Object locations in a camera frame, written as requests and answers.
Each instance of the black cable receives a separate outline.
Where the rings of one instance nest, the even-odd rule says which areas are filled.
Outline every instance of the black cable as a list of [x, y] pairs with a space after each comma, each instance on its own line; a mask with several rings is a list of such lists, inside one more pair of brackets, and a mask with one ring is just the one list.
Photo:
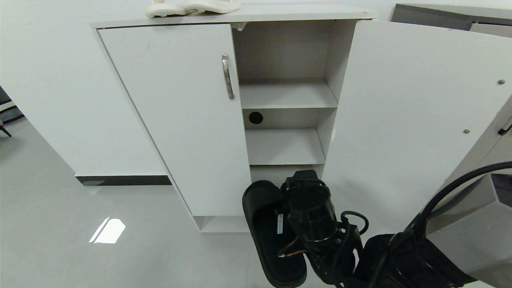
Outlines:
[[365, 227], [359, 231], [359, 235], [362, 235], [364, 234], [367, 230], [368, 230], [368, 227], [370, 227], [370, 222], [368, 221], [368, 218], [366, 218], [365, 215], [359, 213], [359, 212], [355, 212], [355, 211], [343, 211], [342, 215], [341, 215], [341, 218], [343, 219], [345, 217], [345, 215], [354, 215], [354, 216], [357, 216], [359, 218], [361, 218], [362, 220], [365, 221]]
[[496, 163], [487, 165], [481, 168], [478, 168], [476, 170], [473, 170], [471, 172], [468, 172], [459, 178], [452, 181], [450, 184], [446, 185], [441, 191], [439, 191], [430, 201], [427, 203], [423, 211], [418, 217], [418, 220], [416, 221], [417, 227], [414, 227], [413, 229], [422, 229], [421, 231], [416, 230], [416, 232], [423, 233], [424, 231], [424, 225], [426, 224], [427, 218], [430, 216], [430, 213], [434, 210], [434, 208], [441, 202], [441, 200], [446, 197], [450, 192], [455, 190], [457, 187], [461, 186], [462, 184], [468, 182], [469, 180], [481, 176], [483, 174], [487, 174], [490, 172], [494, 172], [497, 170], [503, 170], [503, 169], [510, 169], [512, 168], [512, 161], [508, 162], [502, 162], [502, 163]]
[[341, 286], [339, 284], [339, 281], [338, 281], [338, 273], [337, 273], [337, 265], [338, 265], [338, 258], [342, 255], [342, 252], [343, 252], [343, 248], [345, 247], [345, 244], [347, 244], [347, 241], [349, 240], [349, 236], [350, 236], [350, 223], [348, 221], [348, 219], [343, 216], [341, 216], [341, 221], [342, 223], [344, 222], [345, 223], [345, 237], [343, 237], [343, 241], [341, 242], [339, 248], [338, 248], [338, 251], [336, 252], [336, 255], [334, 255], [334, 259], [332, 260], [332, 277], [334, 278], [334, 286], [336, 286], [336, 288], [343, 288], [343, 286]]
[[391, 242], [395, 239], [395, 237], [402, 234], [402, 232], [398, 232], [395, 235], [393, 235], [389, 241], [388, 241], [388, 247], [384, 254], [380, 257], [379, 262], [377, 263], [377, 267], [375, 267], [375, 271], [372, 274], [372, 278], [370, 278], [370, 282], [368, 282], [367, 288], [373, 288], [377, 281], [379, 280], [380, 272], [382, 271], [382, 267], [384, 267], [384, 263], [386, 262], [388, 255], [391, 253]]

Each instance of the black baseboard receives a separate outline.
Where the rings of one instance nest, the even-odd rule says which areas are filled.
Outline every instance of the black baseboard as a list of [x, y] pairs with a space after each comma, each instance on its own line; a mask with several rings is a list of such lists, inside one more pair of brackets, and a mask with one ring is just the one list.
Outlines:
[[166, 175], [157, 176], [76, 176], [84, 186], [172, 185]]

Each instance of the white label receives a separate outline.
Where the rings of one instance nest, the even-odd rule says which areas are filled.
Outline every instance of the white label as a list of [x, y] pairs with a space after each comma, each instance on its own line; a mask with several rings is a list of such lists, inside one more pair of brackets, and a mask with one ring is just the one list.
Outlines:
[[283, 233], [283, 215], [279, 214], [278, 215], [278, 234], [282, 234], [282, 233]]

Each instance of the cabinet door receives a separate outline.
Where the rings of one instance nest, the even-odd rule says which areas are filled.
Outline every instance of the cabinet door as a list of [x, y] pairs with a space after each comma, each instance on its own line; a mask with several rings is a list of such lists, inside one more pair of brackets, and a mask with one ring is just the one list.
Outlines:
[[[487, 166], [494, 163], [512, 161], [512, 133], [508, 132], [489, 151], [485, 158], [478, 164], [478, 167]], [[512, 174], [512, 169], [500, 170], [497, 173]]]
[[[243, 215], [250, 173], [230, 25], [100, 35], [192, 214]], [[225, 53], [234, 99], [226, 89]]]
[[323, 173], [335, 207], [403, 229], [512, 94], [511, 63], [512, 39], [359, 21]]

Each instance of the black motor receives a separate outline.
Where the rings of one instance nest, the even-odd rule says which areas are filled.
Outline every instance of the black motor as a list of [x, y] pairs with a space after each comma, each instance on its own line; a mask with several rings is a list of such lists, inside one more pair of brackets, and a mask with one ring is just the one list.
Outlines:
[[354, 250], [362, 252], [357, 226], [350, 225], [344, 212], [336, 220], [329, 188], [314, 170], [297, 171], [286, 179], [281, 191], [288, 199], [288, 221], [298, 235], [317, 276], [326, 284], [339, 284], [352, 278]]

